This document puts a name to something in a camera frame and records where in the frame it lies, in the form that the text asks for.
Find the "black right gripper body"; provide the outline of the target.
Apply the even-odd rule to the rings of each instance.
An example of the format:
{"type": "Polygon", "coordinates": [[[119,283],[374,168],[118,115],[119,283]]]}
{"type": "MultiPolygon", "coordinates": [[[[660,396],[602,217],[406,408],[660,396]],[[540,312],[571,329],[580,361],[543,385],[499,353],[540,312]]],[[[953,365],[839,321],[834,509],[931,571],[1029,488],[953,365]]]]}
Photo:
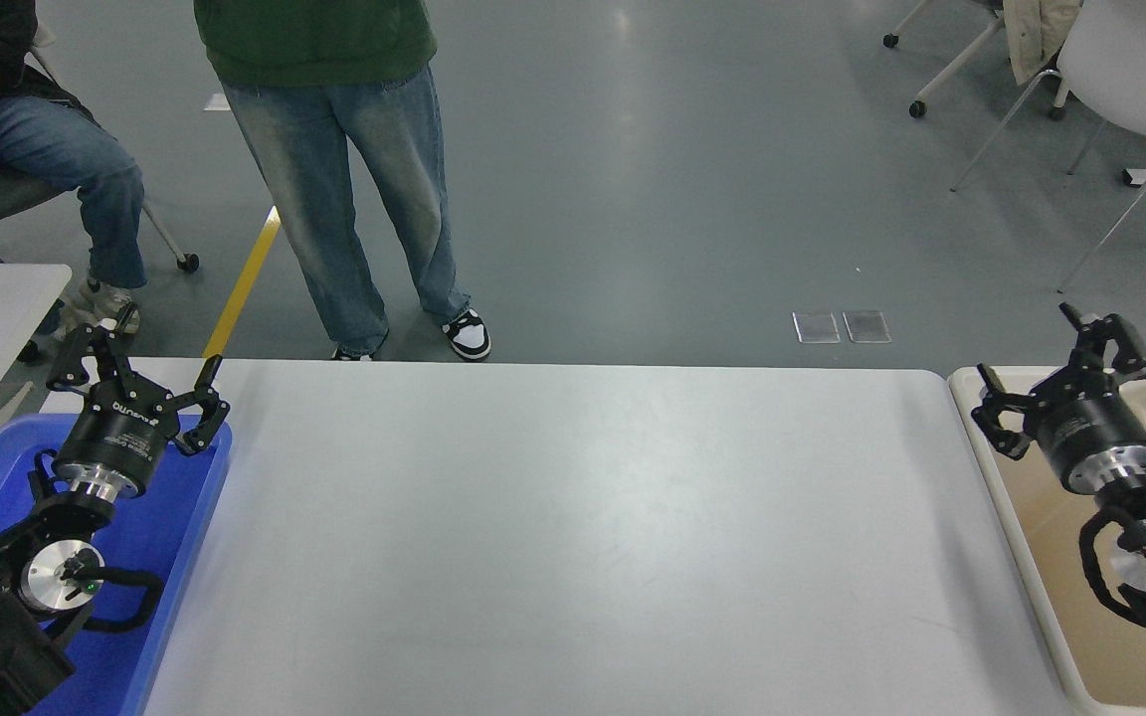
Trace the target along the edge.
{"type": "Polygon", "coordinates": [[[1146,427],[1117,391],[1049,404],[1025,417],[1025,431],[1060,483],[1146,474],[1146,427]]]}

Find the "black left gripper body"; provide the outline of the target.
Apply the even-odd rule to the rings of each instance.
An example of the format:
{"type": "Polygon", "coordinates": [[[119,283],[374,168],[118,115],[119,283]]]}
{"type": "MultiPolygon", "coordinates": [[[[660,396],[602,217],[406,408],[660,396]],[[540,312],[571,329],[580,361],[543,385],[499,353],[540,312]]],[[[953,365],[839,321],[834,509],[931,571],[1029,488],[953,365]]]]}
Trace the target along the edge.
{"type": "Polygon", "coordinates": [[[91,393],[52,459],[52,471],[69,483],[103,479],[118,488],[146,488],[178,432],[176,414],[91,393]]]}

